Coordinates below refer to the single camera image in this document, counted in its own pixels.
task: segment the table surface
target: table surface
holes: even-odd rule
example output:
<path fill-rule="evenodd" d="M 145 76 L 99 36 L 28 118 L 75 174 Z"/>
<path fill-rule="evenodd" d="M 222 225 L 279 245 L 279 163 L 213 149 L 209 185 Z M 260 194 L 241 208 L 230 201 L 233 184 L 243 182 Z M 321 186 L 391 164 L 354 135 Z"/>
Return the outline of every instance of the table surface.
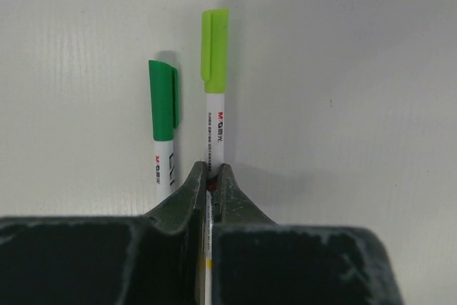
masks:
<path fill-rule="evenodd" d="M 0 0 L 0 214 L 156 205 L 148 59 L 204 157 L 201 12 L 231 10 L 226 160 L 280 223 L 365 226 L 408 304 L 457 297 L 457 0 Z"/>

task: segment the marker cap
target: marker cap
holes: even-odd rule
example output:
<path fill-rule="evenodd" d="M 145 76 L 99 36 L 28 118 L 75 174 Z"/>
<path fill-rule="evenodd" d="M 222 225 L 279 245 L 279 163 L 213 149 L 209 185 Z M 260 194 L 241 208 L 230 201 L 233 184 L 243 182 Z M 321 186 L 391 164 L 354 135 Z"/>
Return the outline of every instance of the marker cap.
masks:
<path fill-rule="evenodd" d="M 152 131 L 155 141 L 171 141 L 179 125 L 179 75 L 165 62 L 149 60 Z"/>
<path fill-rule="evenodd" d="M 206 93 L 224 93 L 227 73 L 229 9 L 205 11 L 201 16 L 201 78 Z"/>

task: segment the white marker body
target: white marker body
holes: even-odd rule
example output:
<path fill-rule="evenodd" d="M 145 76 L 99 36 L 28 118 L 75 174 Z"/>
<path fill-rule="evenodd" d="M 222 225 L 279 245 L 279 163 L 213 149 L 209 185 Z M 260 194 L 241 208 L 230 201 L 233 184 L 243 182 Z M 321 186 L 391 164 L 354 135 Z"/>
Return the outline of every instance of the white marker body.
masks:
<path fill-rule="evenodd" d="M 208 178 L 214 178 L 224 162 L 224 95 L 206 95 L 206 155 Z M 205 305 L 211 305 L 211 270 L 213 236 L 213 201 L 210 192 L 206 192 L 206 270 L 205 270 Z"/>
<path fill-rule="evenodd" d="M 175 191 L 173 141 L 154 141 L 157 204 Z"/>

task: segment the marker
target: marker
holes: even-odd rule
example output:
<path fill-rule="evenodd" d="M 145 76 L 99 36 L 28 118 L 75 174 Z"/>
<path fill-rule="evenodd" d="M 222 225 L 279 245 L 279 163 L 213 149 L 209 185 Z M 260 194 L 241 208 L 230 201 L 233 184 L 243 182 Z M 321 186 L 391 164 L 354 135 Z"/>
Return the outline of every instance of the marker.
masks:
<path fill-rule="evenodd" d="M 224 93 L 226 91 L 229 10 L 205 11 L 201 17 L 201 78 L 206 92 L 206 155 L 213 180 L 224 162 Z M 205 304 L 211 304 L 213 197 L 206 191 Z"/>
<path fill-rule="evenodd" d="M 176 68 L 160 61 L 149 61 L 152 129 L 156 151 L 155 180 L 158 202 L 175 191 L 174 129 L 179 124 L 179 76 Z"/>

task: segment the white pen barrel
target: white pen barrel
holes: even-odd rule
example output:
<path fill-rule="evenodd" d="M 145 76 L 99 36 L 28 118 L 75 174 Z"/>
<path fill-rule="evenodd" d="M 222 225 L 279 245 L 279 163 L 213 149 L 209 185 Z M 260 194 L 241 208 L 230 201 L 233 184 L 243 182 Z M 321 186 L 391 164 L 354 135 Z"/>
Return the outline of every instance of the white pen barrel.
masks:
<path fill-rule="evenodd" d="M 154 141 L 156 151 L 157 203 L 172 194 L 176 187 L 173 141 Z"/>
<path fill-rule="evenodd" d="M 217 175 L 224 162 L 224 95 L 206 95 L 206 156 L 208 177 Z"/>

